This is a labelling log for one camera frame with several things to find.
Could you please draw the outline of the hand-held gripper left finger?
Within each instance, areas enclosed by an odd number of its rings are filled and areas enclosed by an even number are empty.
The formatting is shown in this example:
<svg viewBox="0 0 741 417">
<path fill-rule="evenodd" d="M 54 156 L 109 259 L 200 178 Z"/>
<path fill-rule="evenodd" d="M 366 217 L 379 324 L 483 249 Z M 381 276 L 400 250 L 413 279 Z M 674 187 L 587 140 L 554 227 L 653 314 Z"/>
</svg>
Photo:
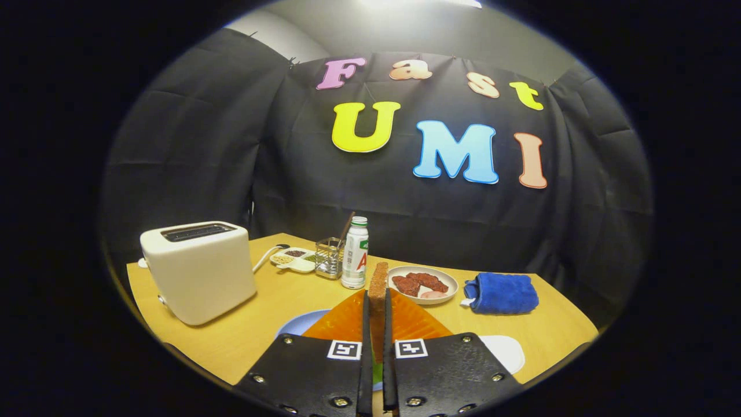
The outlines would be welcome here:
<svg viewBox="0 0 741 417">
<path fill-rule="evenodd" d="M 370 416 L 373 349 L 367 291 L 326 319 L 348 319 L 335 335 L 282 332 L 234 386 L 234 393 L 278 416 Z"/>
</svg>

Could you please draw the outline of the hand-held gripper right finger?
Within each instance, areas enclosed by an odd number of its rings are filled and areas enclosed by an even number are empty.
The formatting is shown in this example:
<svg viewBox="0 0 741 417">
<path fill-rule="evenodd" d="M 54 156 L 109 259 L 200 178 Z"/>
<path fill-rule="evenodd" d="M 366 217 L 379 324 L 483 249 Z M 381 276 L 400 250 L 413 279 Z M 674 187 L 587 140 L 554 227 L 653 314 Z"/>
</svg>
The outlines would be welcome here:
<svg viewBox="0 0 741 417">
<path fill-rule="evenodd" d="M 473 332 L 439 338 L 395 338 L 401 315 L 386 290 L 383 408 L 394 416 L 473 416 L 523 391 L 495 354 Z"/>
</svg>

